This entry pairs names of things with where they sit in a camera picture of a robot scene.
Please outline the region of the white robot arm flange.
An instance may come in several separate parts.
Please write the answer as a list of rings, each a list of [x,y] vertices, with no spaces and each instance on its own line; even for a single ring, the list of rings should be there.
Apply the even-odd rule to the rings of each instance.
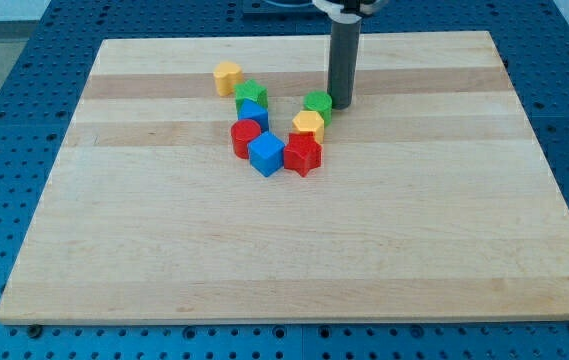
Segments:
[[[373,16],[388,3],[389,0],[312,0],[332,21],[345,25]]]

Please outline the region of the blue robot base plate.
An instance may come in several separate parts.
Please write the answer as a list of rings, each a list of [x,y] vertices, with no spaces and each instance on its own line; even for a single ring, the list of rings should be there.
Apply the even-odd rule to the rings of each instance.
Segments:
[[[239,0],[244,18],[283,19],[322,15],[311,0]]]

